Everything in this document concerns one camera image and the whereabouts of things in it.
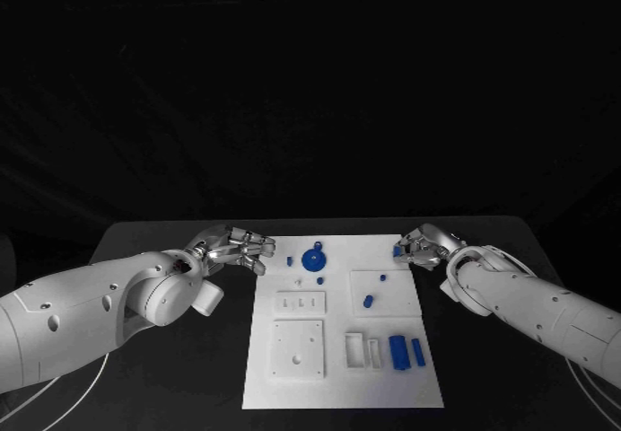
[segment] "cable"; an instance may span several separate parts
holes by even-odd
[[[109,353],[106,353],[106,357],[103,358],[103,364],[100,365],[100,369],[99,372],[96,373],[93,382],[90,383],[90,386],[86,389],[86,392],[83,393],[83,396],[77,399],[77,401],[74,402],[74,404],[70,406],[70,409],[66,411],[66,413],[55,419],[55,421],[51,423],[51,425],[43,430],[47,431],[47,429],[67,416],[67,414],[70,413],[70,411],[77,407],[77,404],[80,403],[80,401],[83,400],[83,397],[87,395],[87,392],[93,389],[96,380],[99,379],[99,375],[103,372],[103,367],[106,366],[106,361],[107,361],[107,355]]]
[[[580,381],[579,381],[579,379],[577,379],[576,372],[573,371],[573,367],[571,367],[571,364],[570,364],[570,362],[568,362],[568,359],[567,359],[567,358],[564,358],[564,361],[566,361],[566,366],[568,367],[568,371],[571,372],[573,378],[576,379],[576,382],[577,382],[579,388],[580,388],[580,389],[581,389],[581,391],[584,392],[584,395],[589,397],[589,400],[590,400],[590,402],[591,402],[591,405],[597,408],[597,411],[603,414],[604,418],[607,419],[607,422],[615,426],[615,428],[616,428],[617,430],[621,430],[621,426],[619,426],[619,425],[612,421],[612,418],[610,418],[610,417],[607,416],[607,414],[604,413],[604,411],[603,411],[602,407],[599,407],[599,404],[596,403],[594,399],[591,399],[590,394],[589,394],[589,392],[586,391],[584,386],[581,385],[581,382],[580,382]]]
[[[600,396],[607,400],[607,402],[621,410],[621,406],[615,403],[615,400],[603,393],[602,389],[599,388],[599,386],[594,384],[594,382],[590,379],[590,376],[586,374],[586,370],[584,367],[580,366],[579,369],[581,370],[581,374],[586,377],[586,380],[589,381],[591,387],[594,388],[594,390],[597,391],[597,393],[600,394]]]
[[[41,390],[38,390],[28,398],[25,402],[22,402],[18,407],[4,416],[0,418],[0,424],[34,401],[35,397],[47,390],[47,388],[55,383],[58,377],[51,380],[51,382],[43,387]]]

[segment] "blue cap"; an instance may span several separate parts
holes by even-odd
[[[321,252],[321,243],[315,242],[313,247],[300,256],[300,265],[309,272],[322,270],[325,266],[325,255]]]

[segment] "blue object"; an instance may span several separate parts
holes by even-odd
[[[364,302],[361,305],[364,305],[364,308],[371,308],[372,303],[372,297],[370,295],[365,295]]]
[[[417,366],[424,366],[423,350],[420,349],[420,341],[417,339],[411,339],[411,347],[413,355],[416,356],[416,364]]]
[[[391,366],[396,370],[407,370],[411,366],[404,337],[401,335],[393,335],[387,338],[387,341],[390,343]]]
[[[321,243],[315,242],[313,247],[300,256],[300,265],[309,272],[322,270],[325,266],[325,255],[321,252]]]

